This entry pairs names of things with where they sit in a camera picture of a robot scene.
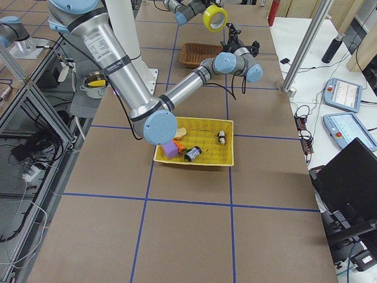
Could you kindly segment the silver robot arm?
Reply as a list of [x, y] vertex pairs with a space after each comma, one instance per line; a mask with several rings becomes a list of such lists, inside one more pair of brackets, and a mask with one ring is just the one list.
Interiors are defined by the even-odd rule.
[[104, 75], [130, 109], [135, 132], [150, 144], [170, 142], [177, 131], [173, 114], [184, 101], [214, 76], [234, 74], [255, 83], [263, 69], [245, 47], [234, 52], [221, 52], [204, 60], [182, 81], [165, 94], [155, 97], [126, 54], [113, 32], [114, 19], [108, 14], [110, 4], [100, 1], [48, 1], [50, 27], [83, 40]]
[[[105, 10], [108, 10], [105, 1], [51, 1], [52, 7], [68, 15], [79, 16], [89, 15], [94, 12], [94, 8], [99, 4]], [[203, 22], [209, 28], [216, 29], [226, 22], [227, 15], [221, 16], [219, 24], [212, 24], [209, 19], [209, 12], [212, 8], [221, 7], [220, 1], [189, 1], [183, 4], [181, 1], [164, 1], [164, 10], [172, 12], [179, 26], [188, 23], [191, 19], [200, 13], [204, 14]], [[38, 43], [32, 40], [22, 21], [16, 16], [7, 16], [1, 18], [1, 45], [8, 48], [12, 44], [18, 44], [19, 50], [23, 53], [33, 52]]]

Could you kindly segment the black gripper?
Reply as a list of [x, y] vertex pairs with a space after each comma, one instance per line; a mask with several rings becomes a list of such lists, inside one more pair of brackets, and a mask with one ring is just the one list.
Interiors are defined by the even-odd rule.
[[210, 5], [221, 6], [221, 0], [206, 0], [206, 6]]
[[241, 39], [239, 39], [239, 35], [242, 32], [240, 27], [232, 22], [228, 22], [226, 27], [228, 27], [229, 33], [227, 42], [222, 42], [223, 52], [229, 52], [237, 55], [250, 54], [249, 47], [244, 45]]

